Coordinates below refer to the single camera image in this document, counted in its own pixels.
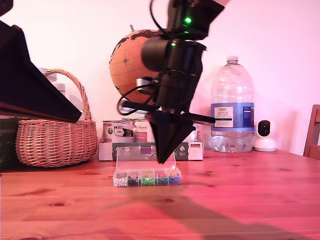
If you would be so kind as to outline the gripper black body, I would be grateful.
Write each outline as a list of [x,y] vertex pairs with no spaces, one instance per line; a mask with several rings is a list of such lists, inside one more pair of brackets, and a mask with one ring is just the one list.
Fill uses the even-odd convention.
[[[136,80],[136,87],[122,96],[124,115],[137,111],[162,111],[181,116],[202,125],[212,125],[215,119],[206,115],[190,113],[191,101],[200,79],[199,74],[183,72],[160,73],[158,77],[143,76]],[[132,92],[139,91],[149,98],[144,102],[134,102],[125,98]]]

